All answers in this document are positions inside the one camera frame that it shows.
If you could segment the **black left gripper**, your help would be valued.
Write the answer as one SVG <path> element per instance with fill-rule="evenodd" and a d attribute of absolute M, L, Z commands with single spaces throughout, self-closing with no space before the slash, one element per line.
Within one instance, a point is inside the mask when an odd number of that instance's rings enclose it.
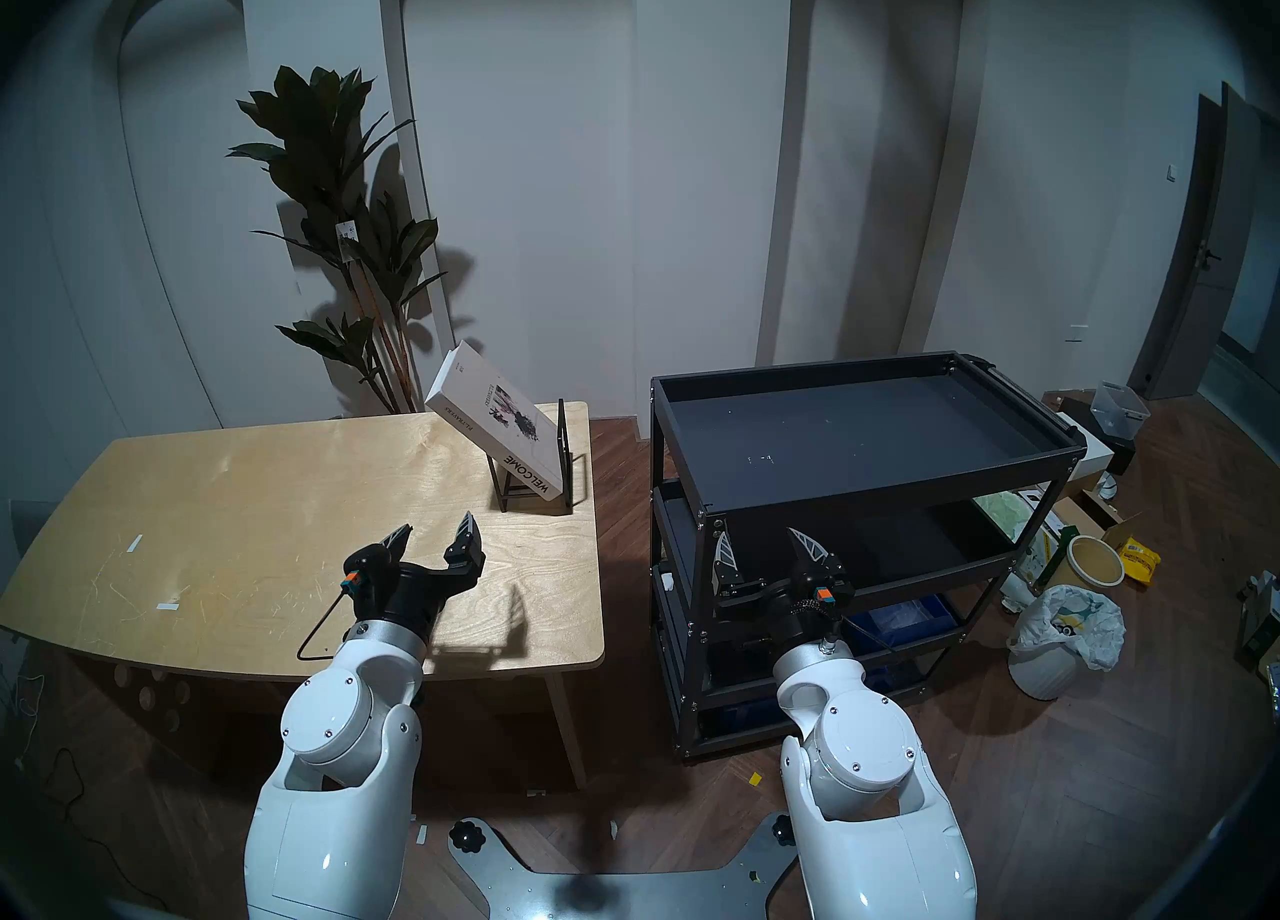
<path fill-rule="evenodd" d="M 471 511 L 444 551 L 444 569 L 403 560 L 411 534 L 412 526 L 402 525 L 343 560 L 342 590 L 352 598 L 357 622 L 384 621 L 412 633 L 433 633 L 445 601 L 472 590 L 483 576 L 483 535 Z"/>

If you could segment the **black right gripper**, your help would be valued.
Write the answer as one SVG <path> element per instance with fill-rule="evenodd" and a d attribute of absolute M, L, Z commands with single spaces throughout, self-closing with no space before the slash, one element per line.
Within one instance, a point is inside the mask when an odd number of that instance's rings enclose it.
<path fill-rule="evenodd" d="M 748 581 L 739 569 L 730 534 L 718 531 L 710 586 L 718 621 L 749 624 L 774 642 L 794 645 L 814 638 L 837 638 L 842 610 L 852 600 L 849 571 L 814 537 L 787 528 L 795 554 L 786 577 Z"/>

